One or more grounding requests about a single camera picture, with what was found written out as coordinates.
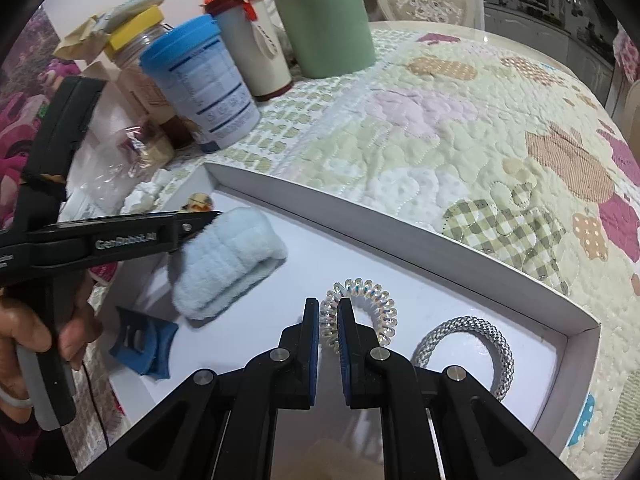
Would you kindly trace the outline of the person's left hand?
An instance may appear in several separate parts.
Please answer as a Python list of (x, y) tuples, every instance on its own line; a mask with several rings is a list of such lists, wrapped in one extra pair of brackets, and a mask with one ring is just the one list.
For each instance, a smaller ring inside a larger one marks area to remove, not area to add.
[[(58, 334), (58, 351), (74, 370), (79, 370), (88, 344), (102, 334), (102, 324), (88, 303), (94, 281), (88, 271), (76, 290), (73, 316)], [(28, 397), (18, 365), (15, 345), (43, 352), (50, 349), (51, 335), (32, 309), (1, 297), (1, 389), (15, 399)]]

